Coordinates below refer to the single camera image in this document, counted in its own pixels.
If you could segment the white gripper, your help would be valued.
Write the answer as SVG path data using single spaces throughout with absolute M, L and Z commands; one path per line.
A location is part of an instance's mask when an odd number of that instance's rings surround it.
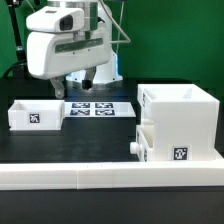
M 99 25 L 89 39 L 75 33 L 32 32 L 27 40 L 28 70 L 35 78 L 50 79 L 55 97 L 62 99 L 65 88 L 59 76 L 86 69 L 82 88 L 91 89 L 95 66 L 109 61 L 110 50 L 110 37 L 105 25 Z

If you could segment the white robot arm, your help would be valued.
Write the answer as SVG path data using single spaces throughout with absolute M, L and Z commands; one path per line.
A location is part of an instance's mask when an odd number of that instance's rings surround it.
M 50 81 L 58 99 L 63 77 L 73 72 L 82 71 L 81 86 L 91 89 L 97 67 L 112 60 L 111 21 L 102 0 L 47 0 L 26 19 L 29 73 Z

